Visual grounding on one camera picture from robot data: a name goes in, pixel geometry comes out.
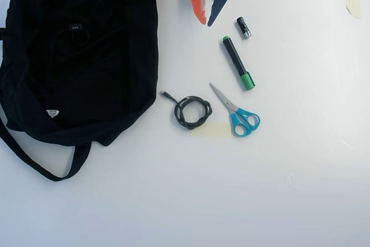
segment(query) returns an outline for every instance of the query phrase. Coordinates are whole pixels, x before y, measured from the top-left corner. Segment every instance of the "tape strip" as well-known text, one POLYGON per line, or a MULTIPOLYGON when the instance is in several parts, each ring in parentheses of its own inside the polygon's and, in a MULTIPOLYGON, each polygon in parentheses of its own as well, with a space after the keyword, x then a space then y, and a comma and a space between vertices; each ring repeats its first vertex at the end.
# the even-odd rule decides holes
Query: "tape strip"
POLYGON ((361 18, 361 0, 346 0, 347 11, 355 18, 361 18))
POLYGON ((232 138, 230 123, 207 123, 190 131, 191 137, 232 138))

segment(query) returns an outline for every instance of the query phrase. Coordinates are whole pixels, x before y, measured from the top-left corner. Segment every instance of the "scissor blade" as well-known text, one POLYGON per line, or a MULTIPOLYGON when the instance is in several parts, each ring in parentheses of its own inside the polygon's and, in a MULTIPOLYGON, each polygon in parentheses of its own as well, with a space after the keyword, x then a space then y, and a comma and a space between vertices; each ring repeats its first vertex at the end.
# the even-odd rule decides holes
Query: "scissor blade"
POLYGON ((219 90, 216 88, 215 85, 212 83, 209 83, 212 90, 216 93, 216 95, 219 97, 219 99, 226 105, 228 109, 231 109, 233 111, 237 111, 238 108, 219 90))

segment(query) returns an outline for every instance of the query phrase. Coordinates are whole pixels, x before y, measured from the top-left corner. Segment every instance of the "green marker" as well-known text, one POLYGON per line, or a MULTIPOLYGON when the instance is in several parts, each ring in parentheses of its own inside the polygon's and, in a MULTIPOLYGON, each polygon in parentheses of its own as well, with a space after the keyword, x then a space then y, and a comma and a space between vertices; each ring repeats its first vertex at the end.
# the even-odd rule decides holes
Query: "green marker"
POLYGON ((239 57, 239 54, 236 51, 235 46, 232 43, 232 40, 230 39, 229 36, 226 36, 223 38, 223 42, 227 49, 227 52, 229 52, 229 55, 231 57, 232 62, 234 63, 234 66, 236 67, 236 70, 238 71, 238 74, 244 84, 245 89, 248 91, 253 89, 256 85, 254 84, 250 74, 247 72, 247 70, 245 70, 243 62, 239 57))

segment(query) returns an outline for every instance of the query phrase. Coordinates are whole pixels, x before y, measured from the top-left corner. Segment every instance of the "backpack handle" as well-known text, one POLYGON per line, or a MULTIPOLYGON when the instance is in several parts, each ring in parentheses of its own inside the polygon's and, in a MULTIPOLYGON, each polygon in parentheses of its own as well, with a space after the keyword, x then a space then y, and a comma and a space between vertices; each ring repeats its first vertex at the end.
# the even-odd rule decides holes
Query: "backpack handle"
POLYGON ((64 178, 53 175, 48 170, 41 167, 39 164, 34 162, 21 148, 21 146, 16 142, 12 135, 8 132, 3 122, 0 120, 0 138, 7 144, 8 147, 27 165, 31 166, 33 169, 38 171, 45 178, 52 180, 53 182, 60 182, 64 179, 69 179, 76 175, 80 171, 82 165, 85 163, 88 154, 90 153, 91 143, 76 146, 75 153, 73 154, 72 166, 68 175, 64 178))

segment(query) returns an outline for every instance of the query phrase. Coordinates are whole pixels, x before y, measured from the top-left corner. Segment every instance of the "black cable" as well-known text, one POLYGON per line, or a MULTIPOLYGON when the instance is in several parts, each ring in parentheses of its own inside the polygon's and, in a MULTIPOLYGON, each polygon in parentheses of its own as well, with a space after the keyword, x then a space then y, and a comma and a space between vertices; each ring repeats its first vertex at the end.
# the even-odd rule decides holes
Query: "black cable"
POLYGON ((181 101, 178 102, 167 92, 162 92, 162 95, 164 95, 166 98, 168 98, 171 101, 176 103, 175 111, 174 111, 176 120, 179 122, 179 124, 181 124, 183 127, 187 128, 188 130, 193 130, 197 127, 200 127, 201 125, 203 125, 207 121, 209 116, 212 114, 212 108, 210 106, 210 103, 208 101, 205 101, 204 99, 202 99, 200 97, 194 97, 194 96, 186 97, 186 98, 183 98, 181 101), (192 104, 193 102, 199 102, 201 105, 203 105, 203 107, 205 109, 205 114, 196 123, 188 123, 185 120, 183 111, 184 111, 184 108, 187 105, 192 104))

